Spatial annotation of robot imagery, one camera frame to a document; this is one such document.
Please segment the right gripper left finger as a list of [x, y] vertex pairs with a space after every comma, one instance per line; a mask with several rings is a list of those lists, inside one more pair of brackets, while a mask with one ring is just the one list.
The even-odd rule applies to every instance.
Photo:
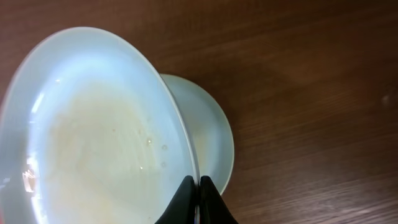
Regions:
[[196, 185], [193, 177], [187, 175], [155, 224], [194, 224], [196, 206]]

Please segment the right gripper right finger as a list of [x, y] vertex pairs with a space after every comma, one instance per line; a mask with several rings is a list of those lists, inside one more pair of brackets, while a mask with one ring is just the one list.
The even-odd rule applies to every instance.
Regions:
[[200, 224], [238, 224], [209, 176], [200, 179]]

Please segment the white plate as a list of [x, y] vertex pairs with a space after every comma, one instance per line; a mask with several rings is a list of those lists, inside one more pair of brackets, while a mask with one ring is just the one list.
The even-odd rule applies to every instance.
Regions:
[[234, 139], [229, 121], [216, 100], [199, 85], [162, 74], [175, 97], [196, 150], [199, 174], [211, 177], [222, 194], [234, 166]]
[[154, 223], [186, 176], [181, 112], [124, 39], [69, 28], [19, 65], [1, 105], [4, 223]]

